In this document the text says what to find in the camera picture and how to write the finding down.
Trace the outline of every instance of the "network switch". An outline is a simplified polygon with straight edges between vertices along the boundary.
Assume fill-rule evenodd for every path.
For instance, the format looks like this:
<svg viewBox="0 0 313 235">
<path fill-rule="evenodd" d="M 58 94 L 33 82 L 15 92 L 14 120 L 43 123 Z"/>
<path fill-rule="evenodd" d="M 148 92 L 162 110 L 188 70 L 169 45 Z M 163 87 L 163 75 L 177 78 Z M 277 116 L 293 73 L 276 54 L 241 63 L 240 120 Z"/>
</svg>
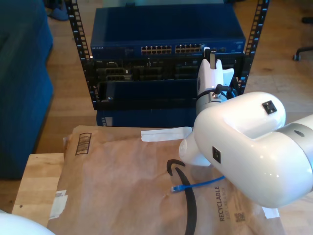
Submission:
<svg viewBox="0 0 313 235">
<path fill-rule="evenodd" d="M 245 37 L 230 4 L 98 8 L 91 51 L 94 59 L 201 56 L 242 53 Z"/>
</svg>

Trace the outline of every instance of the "blue cable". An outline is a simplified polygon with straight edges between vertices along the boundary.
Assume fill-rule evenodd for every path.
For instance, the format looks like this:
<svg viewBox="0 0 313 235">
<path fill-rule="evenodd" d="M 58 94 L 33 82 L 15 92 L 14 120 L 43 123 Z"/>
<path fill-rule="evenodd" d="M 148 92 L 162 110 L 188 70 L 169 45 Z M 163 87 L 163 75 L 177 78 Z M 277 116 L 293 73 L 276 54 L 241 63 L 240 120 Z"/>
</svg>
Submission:
<svg viewBox="0 0 313 235">
<path fill-rule="evenodd" d="M 214 182 L 220 181 L 225 179 L 225 176 L 222 176 L 220 178 L 217 178 L 215 180 L 210 180 L 210 181 L 206 181 L 203 183 L 199 183 L 199 184 L 194 184 L 194 185 L 177 185 L 171 188 L 172 193 L 174 192 L 181 192 L 184 191 L 186 188 L 194 188 L 194 187 L 200 187 L 200 186 L 204 186 L 204 185 L 209 185 L 212 184 Z"/>
</svg>

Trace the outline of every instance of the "blue couch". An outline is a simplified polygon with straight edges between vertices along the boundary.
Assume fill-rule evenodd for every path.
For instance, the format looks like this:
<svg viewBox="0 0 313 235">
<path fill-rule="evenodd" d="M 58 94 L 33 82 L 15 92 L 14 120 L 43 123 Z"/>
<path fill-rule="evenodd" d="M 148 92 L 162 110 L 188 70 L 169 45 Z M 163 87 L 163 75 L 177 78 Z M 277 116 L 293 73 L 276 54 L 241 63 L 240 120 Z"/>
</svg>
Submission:
<svg viewBox="0 0 313 235">
<path fill-rule="evenodd" d="M 22 178 L 34 151 L 52 96 L 51 47 L 42 0 L 0 2 L 0 178 Z"/>
</svg>

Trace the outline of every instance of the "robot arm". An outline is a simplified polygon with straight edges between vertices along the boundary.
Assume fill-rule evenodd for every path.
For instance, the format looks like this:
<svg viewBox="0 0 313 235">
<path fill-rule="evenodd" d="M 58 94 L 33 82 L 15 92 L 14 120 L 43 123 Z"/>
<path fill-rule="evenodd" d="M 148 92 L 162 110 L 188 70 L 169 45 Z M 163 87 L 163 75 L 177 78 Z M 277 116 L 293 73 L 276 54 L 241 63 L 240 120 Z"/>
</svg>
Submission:
<svg viewBox="0 0 313 235">
<path fill-rule="evenodd" d="M 212 164 L 267 208 L 281 207 L 312 191 L 313 116 L 284 126 L 283 104 L 262 92 L 197 107 L 202 109 L 194 130 L 179 148 L 184 162 Z"/>
</svg>

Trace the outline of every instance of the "barcode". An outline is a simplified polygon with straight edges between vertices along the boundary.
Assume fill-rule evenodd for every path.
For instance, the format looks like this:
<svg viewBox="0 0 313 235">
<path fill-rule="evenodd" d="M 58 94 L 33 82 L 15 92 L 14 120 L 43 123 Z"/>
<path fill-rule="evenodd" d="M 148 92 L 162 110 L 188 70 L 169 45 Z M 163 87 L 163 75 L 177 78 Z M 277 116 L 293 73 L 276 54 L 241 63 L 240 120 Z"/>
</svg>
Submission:
<svg viewBox="0 0 313 235">
<path fill-rule="evenodd" d="M 79 141 L 76 149 L 76 154 L 88 154 L 91 140 L 91 133 L 81 133 L 79 135 Z"/>
<path fill-rule="evenodd" d="M 245 213 L 235 213 L 236 222 L 242 222 L 245 221 Z"/>
</svg>

